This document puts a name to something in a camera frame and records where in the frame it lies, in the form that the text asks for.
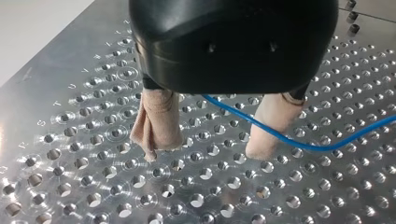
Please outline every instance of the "countersunk hole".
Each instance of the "countersunk hole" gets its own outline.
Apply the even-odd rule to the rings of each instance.
[[[209,191],[210,191],[210,194],[217,196],[217,195],[221,194],[221,187],[213,187]]]
[[[79,114],[82,117],[87,117],[87,116],[89,116],[91,114],[91,110],[89,108],[82,108],[82,109],[79,110]]]
[[[113,124],[116,121],[117,121],[117,116],[115,115],[105,116],[105,123],[107,124]]]
[[[56,189],[61,197],[66,197],[72,192],[72,186],[69,183],[62,184]]]
[[[172,214],[172,216],[178,217],[183,213],[183,206],[179,203],[172,204],[169,211]]]
[[[148,224],[163,224],[163,215],[160,213],[149,215]]]
[[[250,139],[250,135],[248,133],[239,134],[239,140],[241,140],[241,142],[248,142],[249,139]]]
[[[28,159],[25,161],[25,164],[26,164],[26,166],[28,166],[28,167],[32,167],[32,166],[35,165],[36,162],[37,162],[37,159],[36,159],[35,157],[31,157],[31,158],[28,158]]]
[[[300,199],[297,196],[289,196],[286,199],[286,204],[290,208],[298,208],[301,205],[301,201],[300,201]]]
[[[227,186],[230,189],[239,189],[241,187],[241,179],[236,176],[232,176],[227,180]]]
[[[280,217],[283,214],[282,208],[279,206],[272,206],[270,211],[271,211],[271,214],[276,217]]]
[[[78,168],[79,170],[85,169],[88,166],[88,159],[87,158],[78,158],[75,161],[75,166],[76,168]]]
[[[181,171],[184,168],[185,164],[183,160],[174,160],[171,163],[171,167],[174,171]]]
[[[55,138],[54,134],[47,134],[44,136],[44,142],[51,143],[53,142],[54,138]]]
[[[225,127],[222,125],[216,125],[215,126],[215,133],[216,134],[224,134],[225,133]]]
[[[152,171],[152,175],[156,178],[161,178],[164,175],[165,170],[163,168],[155,168]]]
[[[271,195],[271,191],[265,187],[265,186],[260,186],[256,188],[256,195],[259,198],[267,199]]]
[[[64,207],[64,214],[70,216],[71,214],[75,213],[76,210],[77,210],[77,206],[73,203],[70,203]]]
[[[247,157],[242,153],[233,154],[233,161],[237,164],[243,164],[247,160]]]
[[[318,209],[317,209],[317,214],[318,214],[320,217],[323,217],[323,218],[328,218],[328,217],[330,216],[331,213],[332,213],[332,212],[331,212],[329,206],[324,205],[324,204],[320,205],[320,206],[318,207]]]
[[[253,203],[253,201],[251,200],[251,198],[250,198],[249,196],[247,196],[247,195],[242,196],[242,197],[239,199],[239,202],[240,202],[242,205],[244,205],[244,206],[250,206],[250,205]]]
[[[32,187],[37,187],[38,185],[41,184],[42,181],[43,181],[42,175],[30,175],[29,178],[27,179],[27,182]]]
[[[81,185],[84,187],[89,186],[92,182],[93,182],[93,177],[91,175],[84,176],[81,179]]]
[[[192,195],[190,204],[192,207],[201,207],[204,204],[204,195],[198,193]]]
[[[306,198],[313,198],[313,197],[315,197],[316,193],[313,189],[307,188],[307,189],[303,189],[303,195]]]
[[[132,178],[131,183],[134,188],[140,189],[146,184],[146,178],[142,175],[136,175]]]
[[[251,218],[251,224],[265,224],[266,219],[262,214],[256,214]]]
[[[37,194],[35,197],[33,197],[32,202],[35,205],[40,205],[42,204],[44,201],[46,201],[46,195],[41,193],[41,194]]]
[[[161,195],[164,198],[170,198],[175,194],[175,187],[173,185],[165,185],[161,188]]]
[[[40,216],[35,218],[35,221],[38,224],[50,224],[52,221],[52,215],[50,213],[41,214]]]
[[[60,156],[61,156],[61,150],[59,150],[58,148],[51,149],[51,150],[47,153],[47,158],[48,158],[49,160],[52,160],[52,161],[57,160]]]
[[[94,91],[93,92],[93,97],[95,98],[102,98],[105,96],[105,92],[104,91]]]
[[[200,171],[199,176],[201,177],[201,179],[203,180],[208,180],[212,177],[213,173],[212,170],[210,170],[209,168],[204,168]]]
[[[125,162],[125,167],[127,169],[131,170],[131,169],[136,168],[136,166],[137,166],[137,161],[136,160],[128,160],[128,161]]]
[[[120,154],[125,154],[129,150],[131,150],[131,146],[129,145],[129,143],[123,143],[117,146],[117,150],[119,151]]]
[[[219,168],[220,170],[227,170],[228,167],[230,167],[230,166],[228,165],[228,162],[227,162],[227,161],[219,161],[219,163],[218,163],[218,168]]]
[[[13,192],[15,192],[15,184],[9,184],[9,185],[3,187],[3,193],[6,195],[10,195]]]
[[[206,151],[209,156],[217,156],[219,154],[219,148],[216,145],[208,146]]]
[[[117,99],[117,104],[118,105],[126,105],[128,104],[128,98],[127,97],[120,97]]]
[[[274,165],[270,161],[263,161],[261,168],[265,173],[272,173],[274,171]]]
[[[319,188],[322,190],[329,190],[332,187],[332,184],[330,183],[330,181],[325,178],[320,179],[318,185],[319,185]]]
[[[64,168],[62,166],[58,166],[55,167],[52,172],[56,176],[61,176],[64,173]]]
[[[80,143],[72,143],[69,149],[73,152],[77,152],[80,150]]]
[[[11,217],[15,217],[20,211],[21,211],[20,203],[11,203],[6,207],[6,212]]]
[[[190,160],[194,162],[201,161],[204,158],[204,156],[200,152],[192,152],[190,154]]]
[[[75,127],[66,128],[64,130],[64,135],[66,135],[67,137],[73,137],[74,135],[76,135],[76,133],[77,133],[77,128]]]
[[[290,171],[289,177],[294,182],[299,182],[301,181],[301,179],[303,179],[303,175],[301,174],[301,172],[296,170]]]
[[[232,204],[224,204],[220,208],[220,213],[224,217],[232,217],[233,216],[233,210],[234,210],[234,208],[233,208]]]
[[[346,202],[344,201],[344,199],[342,199],[340,197],[333,197],[332,198],[332,204],[335,207],[344,207],[346,205]]]
[[[91,137],[91,144],[93,144],[94,146],[98,146],[98,145],[100,145],[102,143],[103,143],[103,136],[102,135],[98,134],[98,135],[95,135],[95,136]]]
[[[117,168],[114,166],[105,167],[102,174],[106,179],[111,179],[117,175]]]

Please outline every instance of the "beige rubber finger cover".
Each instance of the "beige rubber finger cover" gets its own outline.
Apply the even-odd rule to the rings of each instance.
[[[178,95],[168,90],[143,89],[139,112],[131,130],[131,140],[145,151],[147,161],[155,161],[155,150],[181,146],[178,125]]]
[[[283,133],[301,113],[304,101],[293,99],[288,93],[266,94],[257,108],[254,118]],[[247,157],[267,160],[275,150],[278,140],[256,125],[251,125],[247,143]]]

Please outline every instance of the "perforated metal plate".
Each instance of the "perforated metal plate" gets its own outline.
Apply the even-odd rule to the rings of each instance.
[[[2,223],[394,223],[395,124],[253,161],[249,124],[182,94],[183,147],[145,162],[128,138],[142,86],[125,8],[96,1],[0,90]],[[366,41],[394,24],[360,17],[377,26],[350,37],[345,17],[288,131],[298,141],[332,144],[396,111],[392,36]],[[249,114],[261,98],[218,96]]]

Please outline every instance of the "white wall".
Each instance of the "white wall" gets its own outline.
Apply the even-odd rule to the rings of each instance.
[[[93,0],[0,0],[0,87]]]

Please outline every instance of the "blue cable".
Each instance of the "blue cable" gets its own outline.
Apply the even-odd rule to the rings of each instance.
[[[346,144],[356,140],[357,138],[369,133],[372,130],[375,130],[379,127],[382,127],[388,123],[391,123],[392,121],[396,120],[396,115],[392,115],[390,117],[387,117],[385,119],[381,119],[363,129],[361,129],[360,131],[350,135],[349,137],[341,140],[340,142],[330,145],[330,146],[323,146],[323,147],[317,147],[317,146],[312,146],[312,145],[308,145],[308,144],[304,144],[301,142],[296,142],[292,139],[289,139],[288,137],[286,137],[285,135],[283,135],[282,133],[279,133],[278,131],[266,126],[265,124],[259,122],[258,120],[252,118],[251,116],[235,109],[232,108],[228,105],[225,105],[215,99],[213,99],[212,97],[208,96],[208,95],[202,95],[208,102],[212,103],[213,105],[216,105],[220,108],[223,108],[225,110],[230,111],[231,113],[235,114],[236,116],[238,116],[241,119],[245,119],[246,121],[258,126],[259,128],[265,130],[266,132],[270,133],[271,135],[275,136],[276,138],[278,138],[280,141],[289,144],[293,147],[299,147],[299,148],[303,148],[303,149],[309,149],[309,150],[313,150],[313,151],[331,151],[331,150],[335,150],[339,147],[344,147]]]

